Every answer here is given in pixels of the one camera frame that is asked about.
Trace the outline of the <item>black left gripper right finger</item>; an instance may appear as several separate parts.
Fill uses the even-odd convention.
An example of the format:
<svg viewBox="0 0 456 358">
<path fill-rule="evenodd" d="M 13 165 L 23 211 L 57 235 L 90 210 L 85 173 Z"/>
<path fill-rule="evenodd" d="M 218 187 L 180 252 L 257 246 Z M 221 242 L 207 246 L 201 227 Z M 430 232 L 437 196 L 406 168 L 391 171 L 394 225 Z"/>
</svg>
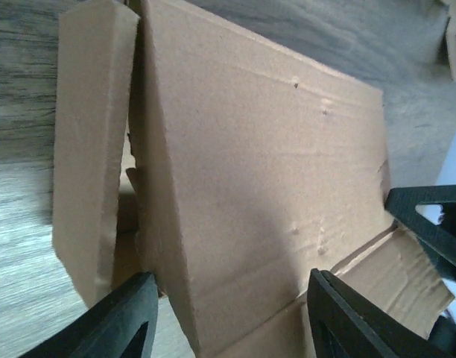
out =
<svg viewBox="0 0 456 358">
<path fill-rule="evenodd" d="M 311 270 L 307 307 L 317 357 L 450 357 L 326 270 Z"/>
</svg>

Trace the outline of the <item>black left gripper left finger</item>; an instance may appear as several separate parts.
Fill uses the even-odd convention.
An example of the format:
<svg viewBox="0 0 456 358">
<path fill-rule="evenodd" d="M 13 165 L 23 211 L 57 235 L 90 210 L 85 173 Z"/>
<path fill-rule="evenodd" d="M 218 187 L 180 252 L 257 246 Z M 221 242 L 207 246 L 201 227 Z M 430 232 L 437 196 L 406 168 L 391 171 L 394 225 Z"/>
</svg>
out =
<svg viewBox="0 0 456 358">
<path fill-rule="evenodd" d="M 154 276 L 139 272 L 23 357 L 150 357 L 157 317 Z"/>
</svg>

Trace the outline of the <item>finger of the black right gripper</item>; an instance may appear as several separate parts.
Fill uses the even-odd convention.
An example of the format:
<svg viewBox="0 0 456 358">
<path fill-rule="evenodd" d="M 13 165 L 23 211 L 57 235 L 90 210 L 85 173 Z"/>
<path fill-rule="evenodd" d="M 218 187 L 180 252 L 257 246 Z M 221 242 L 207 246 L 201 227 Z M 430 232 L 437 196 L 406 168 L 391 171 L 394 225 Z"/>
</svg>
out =
<svg viewBox="0 0 456 358">
<path fill-rule="evenodd" d="M 441 223 L 418 213 L 422 205 L 441 206 Z M 385 209 L 415 235 L 440 276 L 456 282 L 456 185 L 393 188 Z"/>
</svg>

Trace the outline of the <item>brown cardboard box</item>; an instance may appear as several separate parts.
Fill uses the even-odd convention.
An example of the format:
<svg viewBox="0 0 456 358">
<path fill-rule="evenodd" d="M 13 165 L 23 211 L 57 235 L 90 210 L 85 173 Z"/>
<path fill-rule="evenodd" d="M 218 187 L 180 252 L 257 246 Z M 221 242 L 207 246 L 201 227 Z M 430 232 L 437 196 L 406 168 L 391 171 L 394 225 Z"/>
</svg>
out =
<svg viewBox="0 0 456 358">
<path fill-rule="evenodd" d="M 453 301 L 384 210 L 382 94 L 186 1 L 61 15 L 53 246 L 88 307 L 115 285 L 123 147 L 155 274 L 197 357 L 312 357 L 329 270 L 421 337 Z"/>
</svg>

